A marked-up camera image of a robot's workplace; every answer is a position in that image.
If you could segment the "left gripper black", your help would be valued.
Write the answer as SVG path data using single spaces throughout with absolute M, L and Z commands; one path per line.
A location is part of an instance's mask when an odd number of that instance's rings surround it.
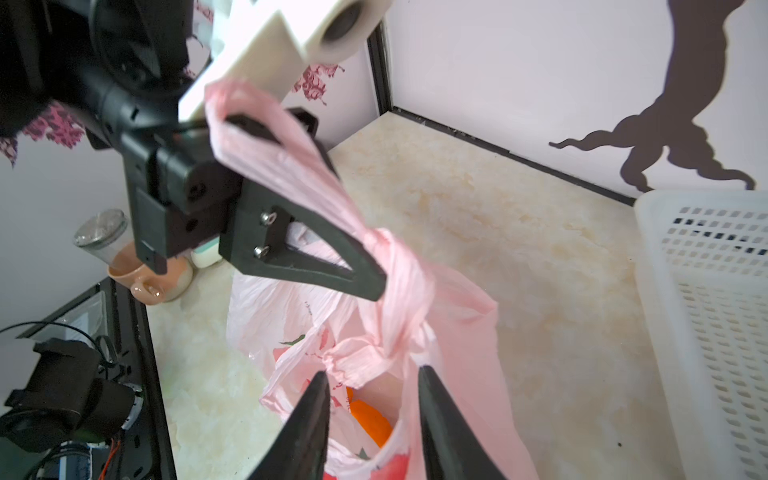
M 203 120 L 123 133 L 135 252 L 153 272 L 169 259 L 219 238 L 219 253 L 239 272 L 329 288 L 377 301 L 387 275 L 349 234 L 254 180 L 336 180 L 327 153 L 294 115 L 224 117 L 224 164 Z M 288 243 L 299 222 L 344 261 L 334 264 Z

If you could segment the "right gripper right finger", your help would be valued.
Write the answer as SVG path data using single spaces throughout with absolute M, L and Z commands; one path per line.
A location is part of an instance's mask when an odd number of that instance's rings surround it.
M 419 368 L 418 397 L 427 479 L 505 479 L 429 365 Z

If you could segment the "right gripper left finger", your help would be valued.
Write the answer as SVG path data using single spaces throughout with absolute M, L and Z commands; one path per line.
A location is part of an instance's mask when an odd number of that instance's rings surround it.
M 248 480 L 324 478 L 330 422 L 327 374 L 317 372 Z

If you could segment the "pink printed plastic bag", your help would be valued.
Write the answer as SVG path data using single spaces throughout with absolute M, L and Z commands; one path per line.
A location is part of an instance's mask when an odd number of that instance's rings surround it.
M 277 119 L 284 110 L 248 83 L 205 90 L 216 159 L 224 164 L 224 117 Z M 237 274 L 227 337 L 267 377 L 261 402 L 287 419 L 318 371 L 328 375 L 329 479 L 422 479 L 426 475 L 418 371 L 431 366 L 479 443 L 508 479 L 533 479 L 534 463 L 513 421 L 498 357 L 496 302 L 461 273 L 421 258 L 392 232 L 371 228 L 336 180 L 254 180 L 359 241 L 387 275 L 370 301 L 315 285 Z M 352 416 L 346 389 L 393 427 L 378 447 Z

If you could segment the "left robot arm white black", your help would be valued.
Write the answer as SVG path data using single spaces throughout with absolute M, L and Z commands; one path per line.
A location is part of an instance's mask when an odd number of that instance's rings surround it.
M 387 277 L 328 212 L 337 175 L 317 119 L 281 102 L 312 64 L 352 55 L 385 1 L 214 1 L 211 62 L 185 71 L 189 1 L 5 1 L 1 133 L 50 103 L 123 159 L 136 257 L 157 274 L 210 239 L 246 275 L 379 299 Z

